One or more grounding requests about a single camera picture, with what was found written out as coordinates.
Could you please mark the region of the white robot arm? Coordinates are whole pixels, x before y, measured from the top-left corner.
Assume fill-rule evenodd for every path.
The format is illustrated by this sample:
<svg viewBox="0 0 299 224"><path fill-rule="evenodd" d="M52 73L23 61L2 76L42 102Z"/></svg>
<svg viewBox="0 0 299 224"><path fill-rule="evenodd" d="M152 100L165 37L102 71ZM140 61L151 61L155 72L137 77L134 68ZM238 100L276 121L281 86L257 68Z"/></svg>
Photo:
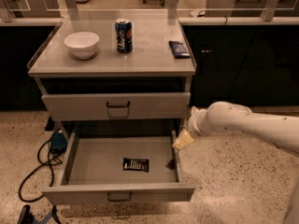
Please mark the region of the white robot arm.
<svg viewBox="0 0 299 224"><path fill-rule="evenodd" d="M194 107L174 142L197 187L186 224L298 224L298 135L297 117Z"/></svg>

